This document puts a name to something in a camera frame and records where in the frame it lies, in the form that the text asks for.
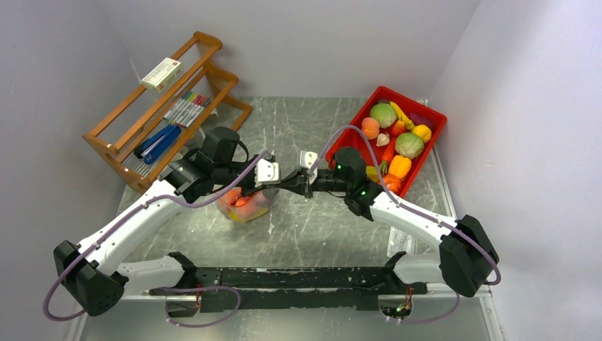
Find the yellow mango toy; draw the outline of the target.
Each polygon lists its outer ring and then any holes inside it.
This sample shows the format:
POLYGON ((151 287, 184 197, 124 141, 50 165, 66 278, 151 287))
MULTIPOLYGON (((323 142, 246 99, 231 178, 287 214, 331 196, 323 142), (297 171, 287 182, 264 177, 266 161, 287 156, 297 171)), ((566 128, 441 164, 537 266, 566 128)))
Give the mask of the yellow mango toy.
POLYGON ((244 213, 239 213, 237 211, 231 210, 227 213, 226 216, 234 222, 246 223, 246 222, 254 220, 258 217, 261 217, 262 215, 264 215, 267 212, 268 212, 268 209, 262 208, 262 209, 255 211, 252 214, 245 215, 244 213))

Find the orange fruit toy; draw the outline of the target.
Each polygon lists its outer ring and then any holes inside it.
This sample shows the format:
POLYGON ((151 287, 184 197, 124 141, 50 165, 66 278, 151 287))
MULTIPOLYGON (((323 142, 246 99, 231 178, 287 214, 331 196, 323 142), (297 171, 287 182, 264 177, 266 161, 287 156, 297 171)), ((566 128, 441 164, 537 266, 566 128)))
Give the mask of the orange fruit toy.
POLYGON ((221 209, 224 210, 229 210, 230 208, 232 208, 235 204, 236 201, 238 200, 238 194, 236 191, 234 190, 230 190, 229 192, 223 194, 217 201, 218 206, 221 209))

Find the watermelon slice toy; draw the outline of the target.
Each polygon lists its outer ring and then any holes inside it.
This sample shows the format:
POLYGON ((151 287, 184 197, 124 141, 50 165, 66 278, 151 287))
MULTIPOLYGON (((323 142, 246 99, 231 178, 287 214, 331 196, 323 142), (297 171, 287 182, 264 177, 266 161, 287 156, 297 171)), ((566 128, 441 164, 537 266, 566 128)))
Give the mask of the watermelon slice toy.
POLYGON ((238 200, 234 207, 241 210, 255 210, 259 207, 259 195, 260 193, 252 193, 249 196, 243 196, 240 192, 237 192, 238 200))

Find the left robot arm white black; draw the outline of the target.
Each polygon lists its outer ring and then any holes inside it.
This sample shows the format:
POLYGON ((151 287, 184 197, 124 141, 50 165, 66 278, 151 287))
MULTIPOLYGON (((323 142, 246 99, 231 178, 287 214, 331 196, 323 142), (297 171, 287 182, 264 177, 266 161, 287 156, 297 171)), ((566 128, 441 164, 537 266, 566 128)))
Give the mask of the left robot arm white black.
POLYGON ((123 297, 147 289, 185 296, 197 286, 197 268, 179 252, 151 261, 127 263, 126 257, 152 232, 184 208, 216 202, 235 187, 254 186, 258 164, 267 161, 263 149, 245 161, 234 161, 237 148, 247 150, 232 129, 218 126, 199 148, 191 148, 170 163, 149 189, 108 225, 78 243, 63 241, 53 251, 58 277, 46 293, 43 313, 50 320, 50 300, 63 287, 81 312, 98 316, 123 297))

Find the clear zip top bag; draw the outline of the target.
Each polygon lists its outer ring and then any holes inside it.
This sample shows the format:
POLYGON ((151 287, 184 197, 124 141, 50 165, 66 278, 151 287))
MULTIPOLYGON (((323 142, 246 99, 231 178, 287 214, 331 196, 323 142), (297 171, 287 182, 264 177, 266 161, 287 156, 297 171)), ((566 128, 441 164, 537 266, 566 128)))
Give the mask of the clear zip top bag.
POLYGON ((240 188, 234 188, 221 196, 216 205, 228 219, 245 223, 267 213, 274 205, 278 193, 279 189, 269 188, 244 197, 240 188))

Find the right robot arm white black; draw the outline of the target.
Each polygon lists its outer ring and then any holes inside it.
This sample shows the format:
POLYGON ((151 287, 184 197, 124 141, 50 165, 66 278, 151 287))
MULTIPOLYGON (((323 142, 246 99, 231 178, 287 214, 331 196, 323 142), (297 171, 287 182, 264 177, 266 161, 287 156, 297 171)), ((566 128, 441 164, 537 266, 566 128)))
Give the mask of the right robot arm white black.
POLYGON ((414 205, 367 176, 367 165, 354 147, 334 155, 331 169, 299 165, 277 185, 311 198, 315 192, 342 192, 347 208, 359 217, 389 225, 421 240, 433 254, 394 256, 383 285, 392 294, 410 284, 440 283, 473 297, 497 269, 499 258, 481 223, 470 215, 460 220, 414 205))

